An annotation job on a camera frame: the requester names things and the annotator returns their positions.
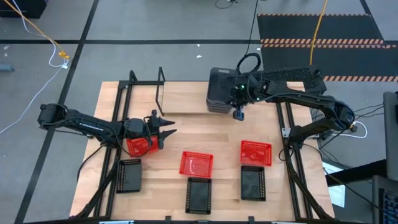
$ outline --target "black box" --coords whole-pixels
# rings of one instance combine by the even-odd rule
[[[15,2],[26,18],[33,19],[39,19],[47,6],[47,0],[15,0]],[[2,0],[0,1],[0,17],[18,18],[21,16]]]
[[[142,167],[140,159],[119,161],[118,187],[116,193],[140,191],[141,179]]]
[[[199,215],[211,213],[211,179],[188,178],[185,213]]]
[[[242,200],[266,201],[266,180],[263,167],[242,166]]]

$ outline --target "white cable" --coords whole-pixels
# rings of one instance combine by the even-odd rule
[[[12,2],[14,3],[14,5],[15,5],[15,7],[18,9],[18,11],[22,14],[22,11],[19,9],[19,6],[18,6],[17,3],[15,2],[15,0],[12,0]],[[24,19],[22,16],[21,16],[21,18],[22,18],[22,22],[24,23],[25,30],[26,30],[28,33],[33,34],[33,35],[36,35],[36,36],[38,36],[38,37],[44,37],[44,38],[46,38],[46,36],[43,36],[43,35],[41,35],[41,34],[35,34],[35,33],[31,32],[31,31],[29,31],[29,30],[27,29],[27,27],[26,27],[25,19]],[[52,55],[51,55],[50,60],[49,60],[49,65],[50,65],[51,67],[53,67],[53,68],[60,68],[60,67],[62,67],[63,65],[66,65],[67,61],[66,61],[65,59],[63,59],[63,64],[62,64],[62,65],[53,65],[53,64],[51,64],[51,61],[52,61],[52,59],[54,58],[55,52],[57,51],[57,46],[56,46],[51,40],[49,40],[49,41],[50,41],[51,44],[54,46],[54,50],[53,50]]]
[[[364,135],[364,136],[354,136],[354,135],[352,135],[352,134],[340,134],[340,136],[347,136],[347,137],[359,138],[359,139],[364,139],[364,138],[366,138],[366,136],[368,136],[368,130],[366,129],[365,124],[363,124],[363,123],[360,122],[360,121],[354,121],[354,125],[355,125],[356,123],[359,123],[359,124],[362,125],[362,127],[365,129],[365,135]]]
[[[33,99],[30,101],[29,105],[27,105],[27,108],[26,108],[25,111],[22,113],[21,117],[19,117],[18,120],[16,120],[16,121],[13,122],[12,124],[10,124],[8,127],[6,127],[6,128],[4,128],[3,130],[1,130],[1,131],[0,131],[0,134],[2,134],[2,133],[5,132],[7,129],[9,129],[9,128],[11,128],[12,126],[14,126],[16,123],[18,123],[18,122],[22,119],[22,117],[25,115],[26,111],[29,109],[29,107],[31,106],[31,104],[33,103],[33,101],[36,99],[37,95],[40,94],[40,93],[44,90],[44,88],[47,86],[47,84],[49,84],[49,82],[51,82],[51,80],[53,80],[63,68],[66,68],[66,67],[61,67],[61,68],[56,72],[56,74],[55,74],[52,78],[50,78],[50,79],[44,84],[43,88],[42,88],[41,90],[39,90],[39,91],[36,93],[36,95],[35,95],[35,96],[33,97]]]

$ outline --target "floor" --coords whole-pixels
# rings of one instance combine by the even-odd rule
[[[78,48],[93,3],[97,0],[50,0],[41,19],[34,21],[47,35],[63,44],[69,55]],[[93,114],[103,81],[128,78],[133,69],[139,80],[154,80],[162,66],[168,80],[207,80],[211,67],[234,68],[246,50],[255,1],[239,1],[229,9],[217,9],[214,0],[99,0],[87,40],[79,49],[76,67],[62,70],[36,98],[23,119],[0,134],[0,217],[14,223],[30,180],[37,185],[30,204],[18,219],[24,222],[64,219],[76,187],[76,172],[82,162],[86,139],[55,133],[41,173],[33,173],[46,132],[36,119],[42,103],[60,99],[69,69],[74,71],[65,104]],[[366,1],[384,40],[398,40],[398,2]],[[319,13],[321,0],[259,1],[262,13]],[[360,0],[333,0],[327,13],[364,13]],[[258,40],[257,23],[253,39]],[[25,32],[20,19],[0,18],[1,40],[35,40]],[[111,44],[105,40],[136,40]],[[158,40],[145,43],[138,40]],[[251,45],[249,52],[258,51]],[[15,66],[0,74],[0,128],[18,119],[42,85],[57,71],[48,66],[50,44],[0,44],[1,63]],[[60,63],[56,57],[54,64]],[[244,67],[252,67],[248,62]],[[327,94],[344,100],[354,109],[382,103],[382,93],[396,91],[397,83],[327,82]],[[382,116],[360,119],[368,128],[366,139],[338,137],[326,150],[342,163],[359,166],[385,158]],[[371,198],[366,182],[352,184]],[[371,207],[347,191],[346,208],[335,207],[342,220],[371,222]]]

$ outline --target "black container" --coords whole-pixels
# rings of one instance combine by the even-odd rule
[[[199,215],[211,213],[211,179],[188,178],[185,213]]]
[[[227,114],[232,106],[226,102],[231,100],[231,89],[234,88],[236,71],[227,68],[212,68],[207,88],[207,110]]]
[[[242,166],[242,200],[266,201],[266,179],[263,167]]]
[[[142,167],[140,159],[119,161],[118,187],[116,193],[140,191],[141,179]]]
[[[47,6],[45,0],[16,0],[19,9],[26,18],[39,19]],[[0,1],[0,17],[21,18],[21,16],[9,7],[4,1]]]

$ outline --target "yellow cable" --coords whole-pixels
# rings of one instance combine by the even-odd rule
[[[45,35],[33,22],[28,20],[22,13],[20,13],[18,9],[16,9],[8,0],[4,0],[4,2],[7,5],[9,5],[16,13],[18,13],[23,19],[25,19],[29,24],[31,24],[38,32],[40,32],[40,34],[42,34],[45,38],[47,38],[51,43],[55,44],[61,50],[61,52],[58,53],[61,58],[69,59],[69,55],[67,55],[67,53],[61,47],[61,45],[59,45],[55,40]]]
[[[313,54],[313,47],[315,46],[315,39],[317,38],[318,29],[319,29],[319,27],[321,25],[322,17],[323,17],[323,15],[325,13],[325,9],[326,9],[326,5],[327,4],[328,4],[328,0],[325,0],[325,3],[323,4],[322,13],[319,16],[317,28],[315,29],[315,33],[313,34],[313,39],[312,39],[312,44],[311,44],[311,53],[310,53],[310,65],[312,65],[312,54]]]

